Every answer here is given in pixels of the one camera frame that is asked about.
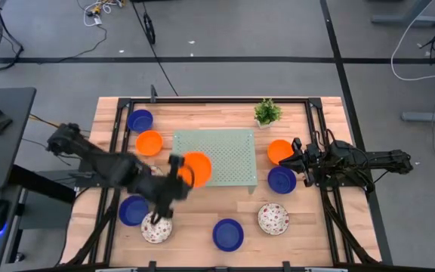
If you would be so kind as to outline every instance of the plastic bowl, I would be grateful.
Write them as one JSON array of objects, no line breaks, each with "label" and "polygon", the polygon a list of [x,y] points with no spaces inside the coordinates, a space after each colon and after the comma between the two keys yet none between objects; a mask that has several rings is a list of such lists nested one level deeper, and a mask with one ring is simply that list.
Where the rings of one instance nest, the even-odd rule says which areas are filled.
[{"label": "plastic bowl", "polygon": [[149,206],[142,196],[130,196],[120,204],[120,221],[130,227],[142,223],[148,213]]},{"label": "plastic bowl", "polygon": [[135,140],[137,152],[144,156],[155,156],[162,149],[164,140],[157,131],[145,131],[139,134]]},{"label": "plastic bowl", "polygon": [[141,133],[152,128],[153,120],[150,111],[136,110],[128,117],[127,126],[132,131]]},{"label": "plastic bowl", "polygon": [[277,166],[268,173],[268,184],[277,193],[291,193],[296,187],[296,177],[292,170]]},{"label": "plastic bowl", "polygon": [[268,158],[271,162],[279,165],[279,161],[293,155],[292,144],[285,140],[274,140],[268,146]]},{"label": "plastic bowl", "polygon": [[242,245],[245,233],[238,221],[226,218],[214,226],[212,239],[220,250],[233,252]]},{"label": "plastic bowl", "polygon": [[188,152],[184,154],[184,167],[177,172],[184,181],[192,185],[191,168],[194,172],[195,188],[203,187],[211,178],[212,166],[211,160],[202,152]]}]

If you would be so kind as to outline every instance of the potted plant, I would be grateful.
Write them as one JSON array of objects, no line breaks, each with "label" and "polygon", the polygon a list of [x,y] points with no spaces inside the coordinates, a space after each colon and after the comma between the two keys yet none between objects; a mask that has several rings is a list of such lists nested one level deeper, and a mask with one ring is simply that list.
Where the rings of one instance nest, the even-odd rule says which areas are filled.
[{"label": "potted plant", "polygon": [[255,119],[260,128],[269,128],[275,121],[281,119],[281,108],[273,103],[271,98],[264,99],[255,107]]}]

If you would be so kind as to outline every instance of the black floor stripe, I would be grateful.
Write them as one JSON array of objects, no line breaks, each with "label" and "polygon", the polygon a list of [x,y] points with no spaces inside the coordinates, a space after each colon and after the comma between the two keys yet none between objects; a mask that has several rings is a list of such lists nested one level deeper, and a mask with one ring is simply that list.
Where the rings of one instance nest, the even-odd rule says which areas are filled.
[{"label": "black floor stripe", "polygon": [[[353,98],[350,92],[350,86],[348,85],[347,74],[345,73],[344,62],[341,58],[340,50],[338,48],[337,37],[333,29],[332,18],[330,17],[329,7],[326,0],[320,0],[322,7],[323,17],[325,18],[326,29],[329,34],[330,45],[332,46],[333,55],[335,57],[335,65],[338,71],[338,78],[340,79],[341,89],[344,93],[345,105],[347,107],[348,117],[352,128],[353,139],[355,145],[361,150],[365,150],[365,144],[362,138],[362,132],[360,131],[359,119],[356,115],[355,106],[353,105]],[[372,214],[372,220],[375,229],[375,235],[377,237],[379,249],[381,252],[382,261],[385,264],[392,264],[392,256],[390,254],[390,248],[385,233],[384,222],[382,220],[380,207],[378,205],[377,196],[375,192],[369,196],[370,212]]]},{"label": "black floor stripe", "polygon": [[[12,57],[0,57],[0,64],[10,63]],[[59,63],[60,57],[22,57],[18,63]],[[335,63],[334,57],[160,57],[161,63]],[[61,63],[155,63],[154,57],[77,57]],[[345,64],[390,64],[390,58],[343,57]],[[395,64],[435,64],[427,58],[397,58]]]}]

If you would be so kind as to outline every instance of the blue bowl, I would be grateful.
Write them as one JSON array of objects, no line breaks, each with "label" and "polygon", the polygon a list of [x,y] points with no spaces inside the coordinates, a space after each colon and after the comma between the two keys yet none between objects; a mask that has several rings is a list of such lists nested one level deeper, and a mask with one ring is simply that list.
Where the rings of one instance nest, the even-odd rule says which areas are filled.
[{"label": "blue bowl", "polygon": [[277,193],[291,193],[296,187],[296,177],[292,170],[277,166],[268,173],[268,184]]},{"label": "blue bowl", "polygon": [[120,221],[130,227],[142,223],[148,213],[149,206],[142,196],[130,196],[120,204]]},{"label": "blue bowl", "polygon": [[226,218],[214,226],[212,239],[220,250],[233,252],[242,245],[245,234],[236,220]]},{"label": "blue bowl", "polygon": [[153,120],[150,111],[136,110],[128,117],[127,126],[132,131],[141,133],[152,128]]}]

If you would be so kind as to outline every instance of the gray floor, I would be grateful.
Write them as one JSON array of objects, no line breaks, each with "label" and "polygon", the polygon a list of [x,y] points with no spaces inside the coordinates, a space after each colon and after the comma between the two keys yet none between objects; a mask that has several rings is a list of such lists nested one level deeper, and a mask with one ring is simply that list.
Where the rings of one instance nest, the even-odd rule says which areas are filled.
[{"label": "gray floor", "polygon": [[[81,0],[82,4],[92,1]],[[404,27],[374,26],[372,14],[403,12],[412,3],[329,0],[343,57],[390,57]],[[331,57],[322,12],[314,0],[180,0],[147,3],[159,56]],[[425,13],[435,15],[435,2]],[[86,28],[72,0],[8,0],[8,28],[25,45],[24,57],[65,57],[91,48],[103,32]],[[102,16],[108,39],[92,57],[150,57],[152,52],[130,6]],[[435,29],[412,29],[397,57],[423,57],[417,43]],[[11,56],[3,41],[0,57]],[[334,64],[317,63],[164,63],[180,95],[342,96]],[[368,150],[400,148],[412,155],[409,175],[387,175],[378,198],[394,264],[435,267],[435,158],[429,124],[404,123],[403,110],[430,111],[435,79],[402,82],[389,65],[346,65],[350,90]],[[435,73],[435,66],[399,65],[402,76]],[[0,73],[0,88],[36,87],[32,111],[43,118],[77,122],[90,128],[99,96],[172,95],[155,63],[17,64]],[[52,128],[30,122],[25,138],[44,142]],[[34,144],[22,143],[17,163],[31,170],[68,167]],[[61,229],[33,231],[21,250],[29,257],[5,270],[53,265],[60,254]],[[45,250],[36,241],[48,241]]]}]

